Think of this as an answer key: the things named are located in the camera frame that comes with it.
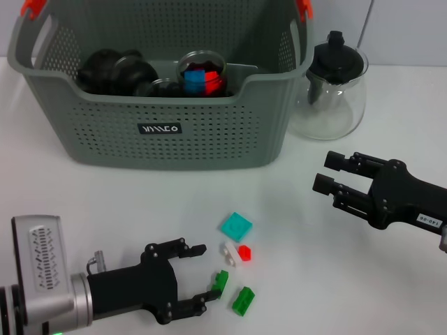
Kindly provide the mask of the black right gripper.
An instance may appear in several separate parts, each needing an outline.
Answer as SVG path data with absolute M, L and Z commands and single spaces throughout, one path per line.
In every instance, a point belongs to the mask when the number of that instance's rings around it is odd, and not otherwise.
M 408 223 L 427 231 L 446 227 L 446 189 L 415 178 L 406 164 L 361 154 L 329 151 L 324 166 L 357 175 L 375 175 L 369 195 L 317 174 L 312 190 L 333 196 L 333 207 L 385 230 L 391 223 Z

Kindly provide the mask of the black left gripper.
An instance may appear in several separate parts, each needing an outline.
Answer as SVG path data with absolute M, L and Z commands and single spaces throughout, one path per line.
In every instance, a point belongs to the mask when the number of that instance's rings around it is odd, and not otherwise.
M 139 264 L 88 275 L 94 319 L 137 310 L 149 311 L 160 324 L 201 316 L 206 303 L 219 299 L 221 291 L 177 301 L 177 279 L 169 260 L 198 257 L 206 250 L 204 244 L 188 246 L 184 238 L 149 244 Z

